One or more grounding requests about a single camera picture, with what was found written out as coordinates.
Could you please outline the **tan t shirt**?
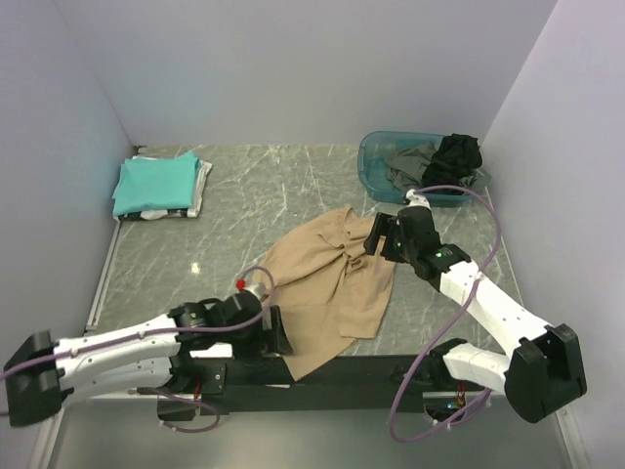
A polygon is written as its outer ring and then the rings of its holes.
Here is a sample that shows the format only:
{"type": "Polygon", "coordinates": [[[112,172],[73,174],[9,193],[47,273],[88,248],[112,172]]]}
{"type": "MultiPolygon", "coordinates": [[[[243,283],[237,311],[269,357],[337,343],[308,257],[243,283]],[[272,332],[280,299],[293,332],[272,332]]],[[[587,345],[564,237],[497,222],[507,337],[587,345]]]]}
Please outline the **tan t shirt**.
{"type": "Polygon", "coordinates": [[[324,213],[278,240],[260,263],[274,281],[273,301],[293,349],[284,361],[296,381],[377,335],[396,264],[380,248],[365,253],[373,223],[351,207],[324,213]]]}

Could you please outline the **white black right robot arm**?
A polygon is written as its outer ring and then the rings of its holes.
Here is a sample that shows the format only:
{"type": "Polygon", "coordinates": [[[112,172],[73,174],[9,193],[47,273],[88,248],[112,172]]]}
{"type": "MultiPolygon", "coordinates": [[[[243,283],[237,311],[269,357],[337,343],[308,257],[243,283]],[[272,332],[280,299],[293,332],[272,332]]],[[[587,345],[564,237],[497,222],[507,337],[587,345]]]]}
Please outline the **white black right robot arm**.
{"type": "Polygon", "coordinates": [[[363,243],[368,255],[409,265],[415,275],[460,305],[495,339],[493,353],[464,339],[434,340],[419,356],[434,386],[471,382],[504,395],[523,420],[537,423],[584,396],[580,341],[566,324],[553,326],[526,310],[490,280],[464,250],[444,243],[431,210],[408,206],[376,215],[363,243]]]}

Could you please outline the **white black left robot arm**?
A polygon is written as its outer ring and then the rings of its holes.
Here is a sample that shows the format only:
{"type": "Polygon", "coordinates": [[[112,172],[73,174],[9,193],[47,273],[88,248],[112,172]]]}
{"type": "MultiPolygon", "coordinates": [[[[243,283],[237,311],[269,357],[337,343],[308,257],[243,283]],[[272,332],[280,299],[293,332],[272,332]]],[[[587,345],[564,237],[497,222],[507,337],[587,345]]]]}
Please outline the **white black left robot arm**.
{"type": "Polygon", "coordinates": [[[238,360],[293,348],[278,307],[247,290],[225,300],[184,303],[167,314],[117,331],[53,340],[30,335],[5,363],[1,380],[14,428],[40,423],[64,406],[133,388],[182,393],[204,381],[194,352],[227,344],[238,360]]]}

